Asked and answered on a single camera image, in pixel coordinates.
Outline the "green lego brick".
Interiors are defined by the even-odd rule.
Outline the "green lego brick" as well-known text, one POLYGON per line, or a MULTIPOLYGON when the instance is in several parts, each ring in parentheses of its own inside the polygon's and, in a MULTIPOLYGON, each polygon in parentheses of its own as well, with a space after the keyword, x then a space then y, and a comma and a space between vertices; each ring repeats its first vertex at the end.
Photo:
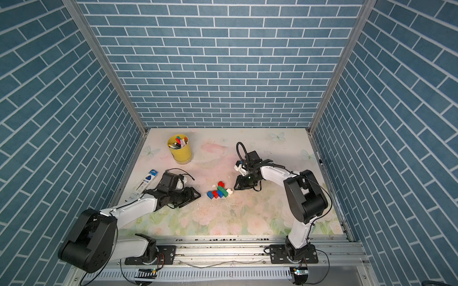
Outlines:
POLYGON ((229 196, 229 193, 227 192, 227 190, 221 186, 218 186, 218 191, 222 194, 222 196, 224 197, 228 197, 229 196))

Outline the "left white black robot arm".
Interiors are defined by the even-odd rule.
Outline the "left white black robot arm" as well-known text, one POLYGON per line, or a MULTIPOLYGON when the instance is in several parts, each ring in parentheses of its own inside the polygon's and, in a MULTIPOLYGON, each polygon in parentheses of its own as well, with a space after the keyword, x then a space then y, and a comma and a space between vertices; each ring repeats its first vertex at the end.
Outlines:
POLYGON ((157 262, 156 239, 144 234, 120 239, 119 230, 163 207, 179 209, 199 199, 201 194, 186 186, 187 175, 166 171, 155 188, 145 189, 134 199, 103 210, 83 211, 60 246, 58 258, 89 274, 115 260, 135 258, 144 265, 157 262))

